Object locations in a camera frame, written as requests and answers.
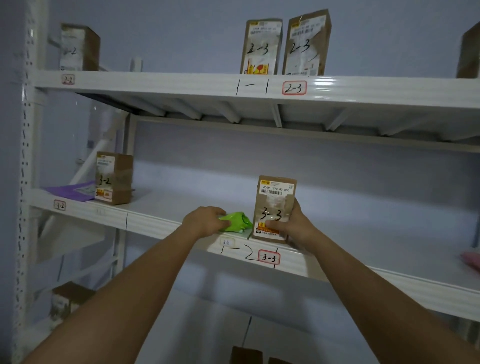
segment barcode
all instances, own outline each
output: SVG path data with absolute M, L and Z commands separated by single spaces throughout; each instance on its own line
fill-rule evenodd
M 282 194 L 282 191 L 266 190 L 262 188 L 262 193 L 263 194 Z
M 299 36 L 300 34 L 307 34 L 307 33 L 310 33 L 310 32 L 313 32 L 313 28 L 299 30 L 298 32 L 292 33 L 291 36 Z

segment shelf board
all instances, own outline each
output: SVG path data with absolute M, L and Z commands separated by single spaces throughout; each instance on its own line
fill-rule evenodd
M 66 74 L 70 84 L 64 83 Z M 39 88 L 76 92 L 158 117 L 180 113 L 194 120 L 339 135 L 345 141 L 480 149 L 478 80 L 61 71 L 38 71 L 33 77 Z M 292 83 L 302 92 L 286 92 Z
M 54 200 L 66 202 L 64 211 L 56 210 Z M 141 235 L 163 239 L 172 233 L 183 217 L 198 206 L 219 205 L 227 211 L 246 211 L 231 201 L 212 201 L 198 196 L 186 196 L 174 191 L 135 191 L 133 202 L 109 206 L 101 202 L 77 202 L 33 189 L 32 206 L 57 213 L 83 218 Z M 480 277 L 464 265 L 460 252 L 419 241 L 403 243 L 395 237 L 385 237 L 383 245 L 372 243 L 368 237 L 340 239 L 344 249 L 369 266 L 380 276 L 397 286 L 426 308 L 480 321 Z M 232 247 L 224 246 L 229 240 Z M 266 243 L 248 239 L 248 233 L 223 233 L 201 239 L 198 249 L 280 270 L 303 277 L 326 281 L 315 258 L 286 244 Z M 258 260 L 259 250 L 278 253 L 278 265 Z

